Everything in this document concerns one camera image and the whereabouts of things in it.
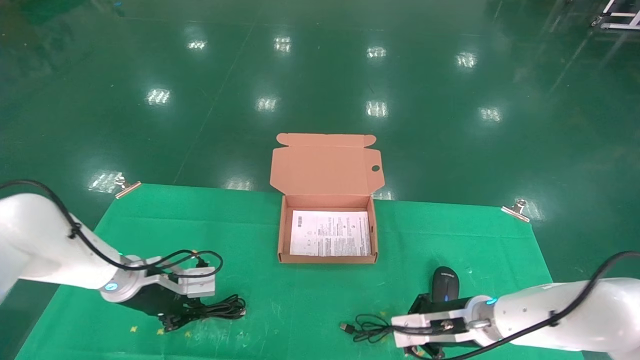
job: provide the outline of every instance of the green epoxy floor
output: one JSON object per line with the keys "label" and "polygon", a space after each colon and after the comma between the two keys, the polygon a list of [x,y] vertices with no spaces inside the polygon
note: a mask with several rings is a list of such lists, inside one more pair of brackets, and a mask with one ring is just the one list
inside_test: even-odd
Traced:
{"label": "green epoxy floor", "polygon": [[[40,180],[93,226],[113,200],[88,189],[101,172],[274,191],[276,134],[371,133],[377,197],[523,197],[554,279],[585,279],[640,249],[640,33],[590,28],[603,7],[4,0],[0,180]],[[21,282],[0,307],[2,359],[54,289]]]}

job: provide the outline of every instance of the metal rack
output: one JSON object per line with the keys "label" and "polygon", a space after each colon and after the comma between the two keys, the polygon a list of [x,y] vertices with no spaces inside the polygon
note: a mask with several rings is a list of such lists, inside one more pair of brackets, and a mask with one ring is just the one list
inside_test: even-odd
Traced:
{"label": "metal rack", "polygon": [[631,22],[629,22],[628,24],[612,24],[610,22],[605,22],[602,25],[600,25],[600,28],[601,29],[640,30],[640,25],[638,25],[638,23],[640,22],[640,11],[638,11],[637,13],[609,12],[609,10],[611,10],[611,6],[615,1],[616,0],[609,0],[609,3],[607,3],[607,6],[605,6],[602,13],[593,19],[593,22],[591,22],[591,26],[598,25],[604,17],[630,17],[632,19],[631,19]]}

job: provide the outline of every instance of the usb connector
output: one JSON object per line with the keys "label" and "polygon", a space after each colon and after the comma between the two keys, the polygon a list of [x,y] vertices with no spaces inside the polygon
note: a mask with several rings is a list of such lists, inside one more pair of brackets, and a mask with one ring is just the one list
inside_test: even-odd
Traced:
{"label": "usb connector", "polygon": [[353,325],[349,325],[348,323],[344,322],[340,324],[340,328],[347,334],[353,334],[353,332],[356,331],[356,328]]}

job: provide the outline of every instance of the metal clip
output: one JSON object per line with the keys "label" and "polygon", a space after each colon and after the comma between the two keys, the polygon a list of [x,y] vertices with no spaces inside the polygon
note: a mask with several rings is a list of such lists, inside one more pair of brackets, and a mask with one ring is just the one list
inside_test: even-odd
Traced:
{"label": "metal clip", "polygon": [[122,188],[122,191],[116,194],[116,199],[121,199],[124,195],[127,195],[128,193],[140,187],[142,183],[139,181],[136,181],[133,184],[129,184],[127,180],[124,178],[124,176],[120,175],[116,179],[116,185],[119,185]]}
{"label": "metal clip", "polygon": [[502,211],[511,215],[512,217],[519,218],[524,222],[529,222],[529,218],[522,214],[522,210],[524,210],[524,207],[526,205],[527,205],[527,202],[524,199],[518,199],[516,200],[516,203],[510,208],[503,206]]}

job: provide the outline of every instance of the green table cover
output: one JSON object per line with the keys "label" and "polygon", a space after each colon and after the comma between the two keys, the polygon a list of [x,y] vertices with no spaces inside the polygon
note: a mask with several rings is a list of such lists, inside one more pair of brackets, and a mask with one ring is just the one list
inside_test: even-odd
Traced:
{"label": "green table cover", "polygon": [[[283,265],[276,257],[280,201],[277,193],[153,184],[114,201],[95,230],[104,241],[142,257],[219,252],[225,264],[213,300],[238,293],[247,315],[164,334],[151,316],[105,302],[97,291],[61,286],[17,359],[403,359],[393,336],[353,343],[339,324],[358,313],[405,314],[440,265],[457,271],[462,297],[551,281],[529,224],[499,208],[421,202],[376,201],[375,265]],[[582,356],[508,344],[478,358]]]}

